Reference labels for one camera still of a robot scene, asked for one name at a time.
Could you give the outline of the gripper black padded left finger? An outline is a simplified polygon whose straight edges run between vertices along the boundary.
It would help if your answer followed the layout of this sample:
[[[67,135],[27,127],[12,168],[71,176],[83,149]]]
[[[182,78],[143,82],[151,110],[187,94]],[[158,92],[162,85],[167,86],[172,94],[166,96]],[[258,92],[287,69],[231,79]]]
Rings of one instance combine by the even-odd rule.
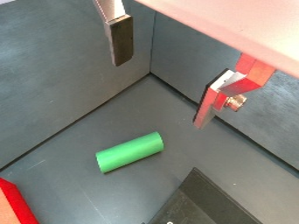
[[[134,56],[134,18],[122,0],[92,0],[104,24],[112,63],[116,67]]]

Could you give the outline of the gripper metal right finger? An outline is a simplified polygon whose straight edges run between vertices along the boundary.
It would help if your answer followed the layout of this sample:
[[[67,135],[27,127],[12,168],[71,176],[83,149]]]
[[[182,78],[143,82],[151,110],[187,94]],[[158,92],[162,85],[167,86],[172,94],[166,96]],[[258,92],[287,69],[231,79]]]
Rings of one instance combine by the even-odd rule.
[[[226,69],[207,85],[194,125],[202,129],[224,108],[239,111],[247,101],[243,94],[262,88],[275,70],[267,63],[242,53],[235,70]]]

